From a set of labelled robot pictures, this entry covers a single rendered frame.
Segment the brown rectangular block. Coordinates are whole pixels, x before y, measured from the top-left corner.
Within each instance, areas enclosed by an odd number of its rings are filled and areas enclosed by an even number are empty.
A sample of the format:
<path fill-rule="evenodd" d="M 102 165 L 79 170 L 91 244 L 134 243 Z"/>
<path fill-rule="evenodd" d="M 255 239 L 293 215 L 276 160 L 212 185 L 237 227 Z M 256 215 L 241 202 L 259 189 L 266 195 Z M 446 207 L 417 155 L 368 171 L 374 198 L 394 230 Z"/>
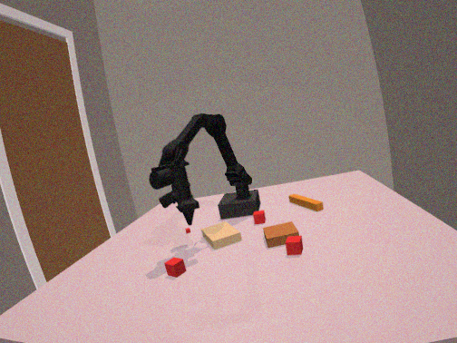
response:
<path fill-rule="evenodd" d="M 285 245 L 288 237 L 299 236 L 297 227 L 292 221 L 263 228 L 263 231 L 269 248 Z"/>

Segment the orange flat bar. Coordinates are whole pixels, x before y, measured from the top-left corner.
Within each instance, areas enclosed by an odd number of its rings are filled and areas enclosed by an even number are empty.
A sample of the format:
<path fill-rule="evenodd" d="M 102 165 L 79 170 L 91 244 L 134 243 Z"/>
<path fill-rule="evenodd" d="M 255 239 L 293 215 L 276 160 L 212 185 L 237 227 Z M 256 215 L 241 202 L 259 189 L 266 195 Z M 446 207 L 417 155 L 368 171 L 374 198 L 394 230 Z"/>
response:
<path fill-rule="evenodd" d="M 305 196 L 301 196 L 301 195 L 298 195 L 295 193 L 289 196 L 289 200 L 292 203 L 295 203 L 299 206 L 302 206 L 302 207 L 310 209 L 310 210 L 314 210 L 314 211 L 323 210 L 323 202 L 309 199 Z"/>

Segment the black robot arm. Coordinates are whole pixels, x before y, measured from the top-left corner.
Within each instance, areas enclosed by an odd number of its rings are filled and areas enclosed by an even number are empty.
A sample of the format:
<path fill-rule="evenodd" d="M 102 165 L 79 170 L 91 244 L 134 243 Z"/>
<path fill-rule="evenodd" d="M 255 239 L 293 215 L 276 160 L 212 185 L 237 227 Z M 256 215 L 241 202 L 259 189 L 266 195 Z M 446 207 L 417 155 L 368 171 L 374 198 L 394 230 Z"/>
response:
<path fill-rule="evenodd" d="M 200 128 L 205 128 L 219 147 L 219 151 L 227 165 L 225 175 L 231 186 L 236 186 L 237 200 L 248 200 L 248 186 L 252 178 L 247 174 L 244 167 L 238 163 L 230 146 L 226 131 L 225 120 L 220 114 L 195 114 L 181 134 L 174 141 L 169 142 L 162 150 L 159 167 L 151 168 L 149 183 L 154 190 L 159 190 L 172 183 L 186 181 L 187 173 L 185 166 L 189 165 L 184 161 L 189 144 Z M 174 201 L 181 202 L 178 190 L 171 191 L 159 198 L 161 205 L 167 208 Z"/>

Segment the red cube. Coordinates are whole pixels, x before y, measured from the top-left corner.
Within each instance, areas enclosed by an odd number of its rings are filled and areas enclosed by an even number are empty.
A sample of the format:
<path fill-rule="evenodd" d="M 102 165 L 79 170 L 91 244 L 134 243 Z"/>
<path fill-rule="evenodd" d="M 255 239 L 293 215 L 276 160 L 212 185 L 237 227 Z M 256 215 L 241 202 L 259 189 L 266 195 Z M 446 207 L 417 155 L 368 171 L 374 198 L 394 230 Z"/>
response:
<path fill-rule="evenodd" d="M 255 220 L 255 224 L 260 224 L 260 223 L 265 223 L 265 214 L 264 214 L 265 210 L 263 211 L 256 211 L 254 212 L 254 220 Z"/>
<path fill-rule="evenodd" d="M 287 238 L 286 241 L 286 250 L 287 255 L 296 255 L 302 254 L 303 251 L 303 244 L 302 244 L 302 236 L 291 236 Z"/>
<path fill-rule="evenodd" d="M 186 271 L 183 259 L 170 259 L 165 263 L 165 267 L 168 275 L 176 278 Z"/>

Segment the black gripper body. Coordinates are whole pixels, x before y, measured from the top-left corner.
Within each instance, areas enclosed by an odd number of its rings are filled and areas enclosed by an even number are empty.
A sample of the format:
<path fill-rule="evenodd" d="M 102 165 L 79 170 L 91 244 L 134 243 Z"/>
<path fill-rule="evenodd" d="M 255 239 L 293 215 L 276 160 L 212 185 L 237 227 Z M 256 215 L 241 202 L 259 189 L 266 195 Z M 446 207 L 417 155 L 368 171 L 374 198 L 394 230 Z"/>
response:
<path fill-rule="evenodd" d="M 181 202 L 178 202 L 180 212 L 196 210 L 199 208 L 199 203 L 192 199 L 192 195 L 190 194 L 190 184 L 188 180 L 179 182 L 179 183 L 172 183 L 171 188 L 173 191 L 178 190 Z"/>

